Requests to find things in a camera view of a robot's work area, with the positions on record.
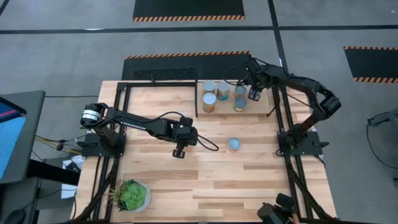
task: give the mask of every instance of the potted plant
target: potted plant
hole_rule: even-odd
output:
[[[150,190],[138,180],[125,180],[118,189],[112,190],[110,199],[119,211],[141,212],[150,204]]]

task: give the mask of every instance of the black bracket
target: black bracket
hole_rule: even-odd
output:
[[[120,134],[113,147],[101,144],[100,137],[95,134],[87,134],[85,141],[78,142],[77,144],[83,148],[81,156],[107,156],[107,157],[120,157],[124,154],[124,145],[126,143],[126,134]]]
[[[308,131],[307,137],[298,145],[298,147],[286,146],[286,131],[278,132],[278,141],[280,146],[284,146],[280,149],[282,155],[289,153],[293,156],[302,155],[322,155],[322,148],[329,145],[328,142],[319,141],[319,135],[315,131]]]

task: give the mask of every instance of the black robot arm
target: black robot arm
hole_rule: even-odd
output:
[[[261,91],[264,88],[268,89],[272,86],[279,88],[287,86],[307,95],[309,105],[313,110],[312,114],[303,123],[293,125],[287,132],[285,143],[289,148],[298,147],[312,126],[319,121],[328,119],[341,107],[339,99],[318,81],[289,74],[284,68],[277,65],[268,63],[260,65],[254,59],[248,62],[245,77],[239,82],[239,85],[251,85],[249,99],[255,101],[260,99]],[[318,102],[318,93],[325,97],[320,103]]]
[[[177,158],[184,158],[184,147],[197,144],[198,133],[192,126],[193,120],[184,116],[180,121],[167,118],[149,119],[108,107],[104,103],[92,103],[86,105],[80,120],[84,128],[95,130],[101,139],[101,144],[108,148],[118,147],[120,143],[120,134],[108,128],[108,125],[113,123],[140,129],[157,139],[177,143],[177,149],[173,151],[173,156]]]

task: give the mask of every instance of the gray carpet floor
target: gray carpet floor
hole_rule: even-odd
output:
[[[137,27],[271,26],[265,0],[243,0],[244,21],[132,23],[130,0],[10,0],[0,30]],[[398,24],[396,0],[278,0],[280,26]],[[343,46],[398,47],[398,30],[281,31],[289,70],[319,80],[340,98],[342,108],[316,128],[338,216],[343,220],[397,223],[397,171],[373,156],[366,120],[398,107],[398,85],[353,82]],[[120,80],[127,55],[250,50],[279,64],[274,32],[142,32],[117,34],[0,34],[0,93],[45,90],[47,95],[97,95],[103,80]],[[81,112],[96,98],[47,98],[37,134],[68,139],[80,130]],[[390,124],[370,129],[382,160],[398,166],[398,133]],[[35,144],[42,158],[57,151]],[[68,219],[71,203],[46,210],[39,223]]]

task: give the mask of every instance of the can lid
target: can lid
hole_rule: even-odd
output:
[[[246,99],[244,98],[244,97],[238,97],[236,100],[235,100],[235,106],[237,106],[238,108],[244,108],[246,105],[247,105],[247,101],[246,101]]]
[[[228,140],[228,146],[232,150],[238,150],[241,146],[241,141],[239,141],[237,138],[231,138]]]
[[[212,105],[213,103],[216,103],[216,95],[214,95],[213,93],[205,93],[203,95],[203,102],[208,105]]]
[[[239,95],[245,95],[247,92],[247,89],[244,86],[237,86],[235,88],[235,92]]]
[[[206,91],[213,91],[216,88],[216,84],[212,80],[206,80],[203,83],[203,89]]]
[[[220,91],[228,91],[229,90],[229,84],[226,83],[225,81],[221,81],[217,85],[217,89]]]

